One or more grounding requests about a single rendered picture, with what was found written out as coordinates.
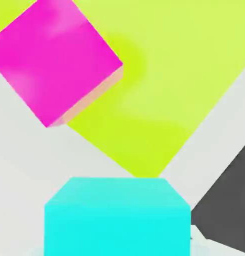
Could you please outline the large dark grey box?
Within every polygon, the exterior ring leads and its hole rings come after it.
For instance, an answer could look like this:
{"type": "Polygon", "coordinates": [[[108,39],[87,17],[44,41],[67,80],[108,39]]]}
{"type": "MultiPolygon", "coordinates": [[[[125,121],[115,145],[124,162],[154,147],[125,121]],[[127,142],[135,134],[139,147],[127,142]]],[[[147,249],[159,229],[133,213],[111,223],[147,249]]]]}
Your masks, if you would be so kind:
{"type": "Polygon", "coordinates": [[[191,212],[205,238],[245,253],[245,146],[191,212]]]}

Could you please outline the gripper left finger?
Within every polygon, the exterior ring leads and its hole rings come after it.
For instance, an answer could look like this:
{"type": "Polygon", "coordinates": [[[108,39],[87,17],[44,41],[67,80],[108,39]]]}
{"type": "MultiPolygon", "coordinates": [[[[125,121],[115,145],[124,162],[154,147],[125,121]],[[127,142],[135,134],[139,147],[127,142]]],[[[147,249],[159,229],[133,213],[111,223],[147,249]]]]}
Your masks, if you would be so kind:
{"type": "Polygon", "coordinates": [[[0,226],[0,256],[43,256],[44,229],[0,226]]]}

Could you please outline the small cyan cube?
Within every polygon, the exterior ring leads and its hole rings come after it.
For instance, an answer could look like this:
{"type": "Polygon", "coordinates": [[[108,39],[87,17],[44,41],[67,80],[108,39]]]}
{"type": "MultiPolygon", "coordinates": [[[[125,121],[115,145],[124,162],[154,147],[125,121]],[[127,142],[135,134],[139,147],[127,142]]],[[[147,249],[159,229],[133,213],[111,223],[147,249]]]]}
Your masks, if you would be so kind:
{"type": "Polygon", "coordinates": [[[43,256],[190,256],[191,209],[163,178],[73,177],[44,207],[43,256]]]}

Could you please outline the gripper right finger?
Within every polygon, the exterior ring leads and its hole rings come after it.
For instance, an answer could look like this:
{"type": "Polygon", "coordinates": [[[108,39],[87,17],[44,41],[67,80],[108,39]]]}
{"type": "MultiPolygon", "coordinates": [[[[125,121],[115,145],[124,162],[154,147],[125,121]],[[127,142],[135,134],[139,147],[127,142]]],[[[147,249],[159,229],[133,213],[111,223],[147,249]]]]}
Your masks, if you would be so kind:
{"type": "Polygon", "coordinates": [[[206,239],[195,225],[191,225],[190,256],[245,256],[245,252],[206,239]]]}

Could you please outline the large yellow-green box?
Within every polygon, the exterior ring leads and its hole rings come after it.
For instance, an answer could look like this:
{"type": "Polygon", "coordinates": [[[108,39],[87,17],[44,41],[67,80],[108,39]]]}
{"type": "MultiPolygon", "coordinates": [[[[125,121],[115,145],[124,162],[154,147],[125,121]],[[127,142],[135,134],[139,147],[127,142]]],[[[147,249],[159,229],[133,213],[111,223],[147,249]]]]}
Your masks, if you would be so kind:
{"type": "Polygon", "coordinates": [[[156,177],[245,67],[245,0],[73,0],[124,77],[68,125],[137,177],[156,177]]]}

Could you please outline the small magenta cube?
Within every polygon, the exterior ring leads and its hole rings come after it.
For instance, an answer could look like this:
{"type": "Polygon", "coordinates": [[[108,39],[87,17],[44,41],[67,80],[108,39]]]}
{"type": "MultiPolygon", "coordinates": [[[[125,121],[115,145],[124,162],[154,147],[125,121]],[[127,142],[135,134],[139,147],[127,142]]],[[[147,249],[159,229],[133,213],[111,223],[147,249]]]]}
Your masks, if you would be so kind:
{"type": "Polygon", "coordinates": [[[124,66],[73,0],[36,0],[0,32],[0,73],[52,127],[122,79],[124,66]]]}

